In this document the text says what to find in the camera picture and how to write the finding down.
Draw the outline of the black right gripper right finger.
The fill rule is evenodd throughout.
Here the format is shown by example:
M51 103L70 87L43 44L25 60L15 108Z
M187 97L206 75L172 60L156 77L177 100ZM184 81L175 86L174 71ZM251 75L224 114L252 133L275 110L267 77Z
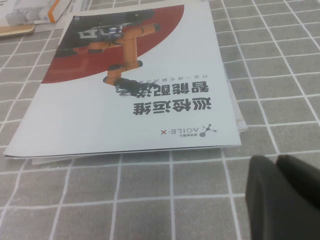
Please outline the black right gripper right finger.
M276 166L294 190L314 207L320 207L320 170L292 155L279 155Z

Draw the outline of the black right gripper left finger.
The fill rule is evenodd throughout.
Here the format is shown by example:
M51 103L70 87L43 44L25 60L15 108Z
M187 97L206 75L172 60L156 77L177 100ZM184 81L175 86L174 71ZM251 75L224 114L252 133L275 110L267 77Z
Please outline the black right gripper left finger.
M249 161L246 205L253 240L320 238L320 208L303 199L265 156Z

